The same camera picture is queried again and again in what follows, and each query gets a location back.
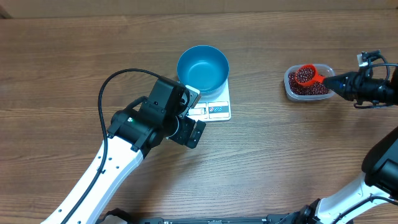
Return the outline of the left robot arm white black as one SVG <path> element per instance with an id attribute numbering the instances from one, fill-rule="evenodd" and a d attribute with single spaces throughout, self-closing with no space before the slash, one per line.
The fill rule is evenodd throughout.
<path id="1" fill-rule="evenodd" d="M 95 223 L 124 182 L 164 139 L 195 148 L 206 124 L 188 117 L 201 97 L 196 88 L 159 78 L 112 117 L 96 158 L 45 223 Z"/>

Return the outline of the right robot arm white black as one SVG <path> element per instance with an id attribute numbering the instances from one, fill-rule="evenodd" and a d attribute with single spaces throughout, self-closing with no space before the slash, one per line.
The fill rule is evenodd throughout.
<path id="1" fill-rule="evenodd" d="M 322 83 L 348 101 L 355 108 L 369 101 L 375 107 L 397 105 L 397 73 L 385 79 L 374 79 L 370 73 L 374 65 L 361 67 Z M 317 199 L 301 211 L 287 216 L 289 223 L 351 223 L 367 210 L 383 203 L 397 205 L 397 130 L 393 129 L 367 153 L 360 175 L 337 193 Z"/>

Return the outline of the red measuring scoop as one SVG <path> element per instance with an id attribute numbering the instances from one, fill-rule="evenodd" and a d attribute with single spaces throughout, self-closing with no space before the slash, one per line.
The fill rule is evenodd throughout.
<path id="1" fill-rule="evenodd" d="M 325 77 L 321 76 L 317 68 L 312 64 L 301 66 L 295 72 L 295 81 L 304 87 L 312 86 L 315 83 L 323 83 Z"/>

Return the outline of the blue bowl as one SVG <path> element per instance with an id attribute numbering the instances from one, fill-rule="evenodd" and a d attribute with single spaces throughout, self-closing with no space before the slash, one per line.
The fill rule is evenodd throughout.
<path id="1" fill-rule="evenodd" d="M 229 78 L 225 54 L 210 45 L 197 45 L 186 50 L 177 62 L 177 77 L 184 85 L 212 95 L 222 89 Z"/>

